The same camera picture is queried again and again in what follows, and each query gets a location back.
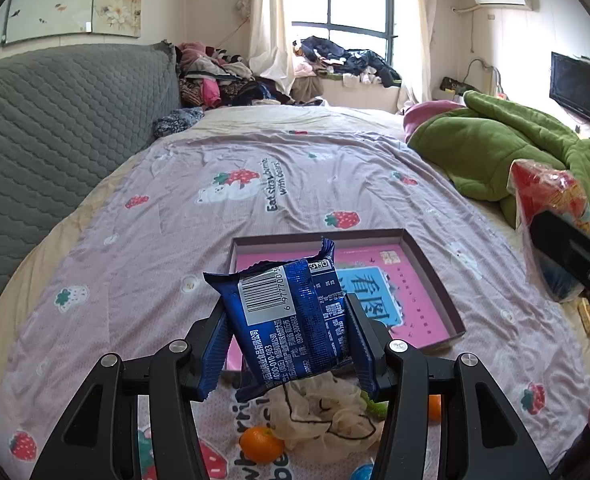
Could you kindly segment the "surprise egg toy packet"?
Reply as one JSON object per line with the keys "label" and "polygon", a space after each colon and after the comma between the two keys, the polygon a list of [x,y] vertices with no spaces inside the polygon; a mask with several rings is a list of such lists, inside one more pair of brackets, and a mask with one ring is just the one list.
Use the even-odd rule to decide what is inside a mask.
{"label": "surprise egg toy packet", "polygon": [[522,158],[510,166],[508,191],[516,199],[528,278],[554,301],[577,297],[583,286],[564,258],[572,240],[590,238],[590,203],[580,180],[571,171]]}

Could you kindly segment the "cream polka-dot scrunchie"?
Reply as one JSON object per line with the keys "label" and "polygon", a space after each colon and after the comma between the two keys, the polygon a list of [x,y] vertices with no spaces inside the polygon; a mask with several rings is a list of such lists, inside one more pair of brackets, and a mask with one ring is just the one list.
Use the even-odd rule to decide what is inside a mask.
{"label": "cream polka-dot scrunchie", "polygon": [[270,429],[309,463],[335,464],[380,442],[383,422],[368,413],[361,389],[331,373],[275,387],[267,399]]}

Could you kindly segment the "orange mandarin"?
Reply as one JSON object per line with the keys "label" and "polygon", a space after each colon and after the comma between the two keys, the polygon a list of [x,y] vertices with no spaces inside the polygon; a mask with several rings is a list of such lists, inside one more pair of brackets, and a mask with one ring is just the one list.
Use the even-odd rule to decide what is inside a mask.
{"label": "orange mandarin", "polygon": [[268,427],[252,427],[241,434],[239,445],[244,456],[257,464],[269,464],[280,458],[285,443]]}
{"label": "orange mandarin", "polygon": [[430,394],[429,395],[429,415],[430,422],[441,422],[441,395]]}

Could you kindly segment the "blue snack packet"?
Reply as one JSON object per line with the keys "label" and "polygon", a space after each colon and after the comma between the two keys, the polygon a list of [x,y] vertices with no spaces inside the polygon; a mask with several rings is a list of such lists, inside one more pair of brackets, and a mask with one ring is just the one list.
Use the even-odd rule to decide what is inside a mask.
{"label": "blue snack packet", "polygon": [[332,240],[325,238],[311,257],[262,261],[233,274],[204,275],[223,300],[254,378],[237,389],[237,401],[253,400],[348,361],[345,292],[334,251]]}

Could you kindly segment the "pink strawberry bedsheet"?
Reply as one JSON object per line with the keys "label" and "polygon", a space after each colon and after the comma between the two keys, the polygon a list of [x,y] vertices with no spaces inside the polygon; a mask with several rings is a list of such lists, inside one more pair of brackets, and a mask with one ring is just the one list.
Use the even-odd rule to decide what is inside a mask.
{"label": "pink strawberry bedsheet", "polygon": [[417,346],[477,354],[548,466],[582,431],[590,369],[564,310],[527,276],[519,237],[377,132],[205,130],[158,142],[105,179],[29,253],[0,298],[0,466],[32,473],[103,354],[149,356],[205,318],[205,273],[335,241],[367,310]]}

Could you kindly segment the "green fleece blanket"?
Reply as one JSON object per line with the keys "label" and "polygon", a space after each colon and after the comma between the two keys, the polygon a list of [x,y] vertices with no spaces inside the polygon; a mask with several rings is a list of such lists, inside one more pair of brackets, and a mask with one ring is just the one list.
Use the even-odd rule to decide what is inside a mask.
{"label": "green fleece blanket", "polygon": [[590,203],[590,138],[540,110],[478,91],[466,91],[461,105],[425,122],[406,142],[441,168],[461,195],[498,204],[514,226],[509,169],[524,158],[571,171]]}

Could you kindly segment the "pink pillow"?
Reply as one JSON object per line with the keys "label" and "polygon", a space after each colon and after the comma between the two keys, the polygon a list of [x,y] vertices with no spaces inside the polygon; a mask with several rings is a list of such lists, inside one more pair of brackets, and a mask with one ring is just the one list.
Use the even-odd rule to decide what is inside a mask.
{"label": "pink pillow", "polygon": [[405,142],[410,140],[417,128],[431,118],[451,110],[460,110],[460,108],[463,108],[463,105],[448,100],[427,101],[411,106],[403,115]]}

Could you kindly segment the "grey quilted headboard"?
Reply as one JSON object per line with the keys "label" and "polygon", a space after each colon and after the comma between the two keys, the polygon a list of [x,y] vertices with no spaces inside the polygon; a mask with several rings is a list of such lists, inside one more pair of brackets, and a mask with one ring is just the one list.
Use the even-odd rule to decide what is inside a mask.
{"label": "grey quilted headboard", "polygon": [[0,60],[0,297],[30,250],[180,104],[177,52],[76,44]]}

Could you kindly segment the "cream curtain right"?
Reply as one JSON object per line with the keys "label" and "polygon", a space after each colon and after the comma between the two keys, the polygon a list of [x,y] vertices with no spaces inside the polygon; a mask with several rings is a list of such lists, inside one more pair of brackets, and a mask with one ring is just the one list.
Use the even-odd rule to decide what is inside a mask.
{"label": "cream curtain right", "polygon": [[431,42],[437,0],[394,0],[393,67],[406,91],[399,102],[429,101]]}

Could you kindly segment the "cream curtain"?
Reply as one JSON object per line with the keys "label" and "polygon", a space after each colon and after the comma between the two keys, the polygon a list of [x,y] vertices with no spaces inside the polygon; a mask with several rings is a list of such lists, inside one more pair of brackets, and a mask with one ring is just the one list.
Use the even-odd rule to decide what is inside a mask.
{"label": "cream curtain", "polygon": [[294,82],[289,0],[251,0],[248,66],[289,94]]}
{"label": "cream curtain", "polygon": [[393,67],[406,91],[399,102],[429,101],[431,42],[437,0],[394,0]]}

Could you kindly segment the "dark clothes on windowsill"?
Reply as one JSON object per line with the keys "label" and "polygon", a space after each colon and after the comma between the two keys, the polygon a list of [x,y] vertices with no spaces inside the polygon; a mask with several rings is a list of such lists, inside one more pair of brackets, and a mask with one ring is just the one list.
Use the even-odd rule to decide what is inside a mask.
{"label": "dark clothes on windowsill", "polygon": [[295,40],[293,51],[305,58],[316,70],[353,76],[361,76],[367,70],[374,70],[374,76],[380,78],[385,88],[401,85],[399,73],[381,55],[370,49],[344,49],[331,40],[309,36]]}

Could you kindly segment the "clothes pile by headboard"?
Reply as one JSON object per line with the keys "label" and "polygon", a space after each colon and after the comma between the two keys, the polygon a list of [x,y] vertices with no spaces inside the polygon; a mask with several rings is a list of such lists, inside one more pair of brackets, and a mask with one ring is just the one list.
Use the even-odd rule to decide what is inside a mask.
{"label": "clothes pile by headboard", "polygon": [[255,76],[238,54],[199,41],[179,44],[175,51],[183,107],[214,110],[227,106],[329,105],[316,77],[312,78],[310,87],[299,88],[293,84],[291,91],[284,93],[275,81]]}

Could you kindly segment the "cream curtain left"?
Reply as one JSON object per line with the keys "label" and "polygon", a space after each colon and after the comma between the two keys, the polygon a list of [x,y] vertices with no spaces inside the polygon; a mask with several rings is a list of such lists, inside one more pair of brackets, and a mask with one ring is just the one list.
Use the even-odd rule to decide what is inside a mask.
{"label": "cream curtain left", "polygon": [[294,82],[289,0],[251,0],[248,66],[289,94]]}

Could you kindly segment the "black wall television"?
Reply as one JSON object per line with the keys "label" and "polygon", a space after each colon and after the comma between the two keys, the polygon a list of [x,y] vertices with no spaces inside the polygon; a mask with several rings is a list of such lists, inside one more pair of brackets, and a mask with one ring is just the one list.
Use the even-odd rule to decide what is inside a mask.
{"label": "black wall television", "polygon": [[549,98],[590,122],[590,63],[552,52]]}

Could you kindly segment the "window with dark frame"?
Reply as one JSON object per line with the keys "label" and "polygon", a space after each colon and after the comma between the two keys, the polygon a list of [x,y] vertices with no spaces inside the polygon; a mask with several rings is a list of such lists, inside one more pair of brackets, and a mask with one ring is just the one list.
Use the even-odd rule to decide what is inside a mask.
{"label": "window with dark frame", "polygon": [[345,49],[393,56],[395,0],[289,0],[291,39],[311,36]]}

